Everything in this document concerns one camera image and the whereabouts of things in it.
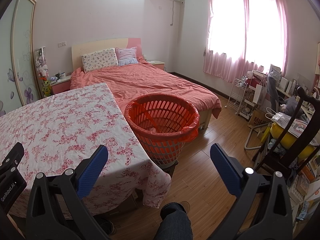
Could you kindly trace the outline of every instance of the laundry basket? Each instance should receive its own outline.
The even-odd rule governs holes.
[[[173,165],[185,142],[198,135],[197,109],[173,95],[138,97],[127,105],[124,117],[150,159],[162,169]]]

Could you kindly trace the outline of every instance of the sliding wardrobe door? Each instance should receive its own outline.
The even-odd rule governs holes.
[[[40,99],[31,47],[33,10],[34,3],[31,0],[18,0],[12,24],[13,73],[23,105]]]
[[[17,0],[12,0],[0,19],[0,116],[22,106],[11,58],[11,29]]]

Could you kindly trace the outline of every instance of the dark wooden chair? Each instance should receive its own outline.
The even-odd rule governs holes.
[[[289,123],[285,127],[284,131],[281,133],[280,137],[276,140],[273,147],[268,150],[267,154],[264,155],[259,164],[254,168],[257,171],[259,168],[263,168],[265,171],[273,174],[274,171],[280,171],[283,176],[288,179],[291,175],[291,169],[289,169],[290,164],[295,160],[296,157],[302,152],[302,150],[310,143],[310,141],[316,136],[320,129],[320,100],[308,96],[302,87],[298,88],[298,95],[300,100],[298,102],[297,108],[295,109]],[[273,153],[277,145],[280,143],[284,135],[287,133],[291,127],[294,119],[296,118],[299,109],[303,101],[311,103],[315,108],[315,113],[313,114],[309,124],[299,136],[299,138],[293,143],[293,145],[287,150],[286,154],[280,158],[278,154]],[[258,155],[265,149],[265,145],[262,145],[253,157],[253,161],[256,161]],[[299,166],[297,173],[316,155],[319,151],[320,145],[312,152],[312,154]]]

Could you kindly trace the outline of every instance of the pink floral tablecloth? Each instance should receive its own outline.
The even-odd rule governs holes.
[[[89,158],[100,144],[109,159],[90,195],[83,199],[93,214],[117,207],[135,188],[144,192],[143,203],[159,207],[171,179],[147,156],[106,83],[42,99],[0,117],[1,162],[16,142],[25,155],[18,170],[27,187],[10,214],[25,217],[35,176],[60,175]],[[60,203],[68,218],[65,203]]]

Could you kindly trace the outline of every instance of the pink nightstand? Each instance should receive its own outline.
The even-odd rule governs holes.
[[[157,68],[160,68],[161,70],[164,70],[164,62],[158,60],[147,60],[147,62]]]
[[[61,79],[60,82],[54,83],[51,85],[51,94],[56,95],[62,92],[66,92],[70,90],[71,85],[71,76],[67,76],[64,79]]]

